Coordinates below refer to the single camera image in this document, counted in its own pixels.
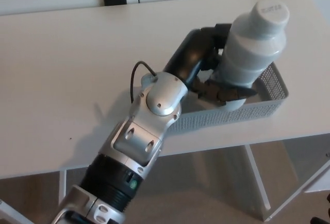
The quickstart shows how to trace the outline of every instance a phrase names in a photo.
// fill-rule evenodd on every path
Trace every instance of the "white tabletop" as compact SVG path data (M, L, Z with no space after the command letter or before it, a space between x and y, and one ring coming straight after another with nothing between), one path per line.
M165 66L193 28L258 0L179 0L0 17L0 178L87 166L130 106L135 62ZM270 118L171 135L162 155L330 133L330 28L312 0L291 12L277 67L289 98ZM139 78L146 73L139 69Z

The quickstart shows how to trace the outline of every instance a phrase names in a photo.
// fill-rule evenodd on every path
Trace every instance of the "white plastic bottle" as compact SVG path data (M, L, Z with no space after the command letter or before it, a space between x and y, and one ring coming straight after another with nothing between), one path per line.
M221 64L213 78L231 85L251 87L285 48L284 28L288 20L289 10L278 0L261 0L250 13L238 16L232 24ZM238 109L244 102L228 102L225 109Z

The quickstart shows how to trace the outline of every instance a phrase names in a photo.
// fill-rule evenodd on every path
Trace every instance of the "floor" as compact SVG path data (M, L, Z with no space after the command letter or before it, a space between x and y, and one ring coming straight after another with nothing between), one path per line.
M159 158L130 203L125 224L263 223L255 208L243 208L241 199L248 199L251 205L254 202L251 188L245 188L248 184L233 186L227 169L216 166L222 159L217 150ZM79 183L84 171L69 170L68 186ZM0 199L35 224L46 223L57 207L58 179L59 173L54 172L0 180ZM283 191L275 187L274 192ZM300 194L268 223L303 224L313 216L329 221L329 193Z

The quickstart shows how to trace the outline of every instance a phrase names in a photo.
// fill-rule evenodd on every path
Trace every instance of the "plastic storage basket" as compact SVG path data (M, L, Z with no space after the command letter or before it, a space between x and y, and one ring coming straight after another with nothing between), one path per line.
M255 81L253 88L258 94L235 111L225 111L188 96L188 100L183 104L183 114L169 128L169 133L269 117L289 94L274 63Z

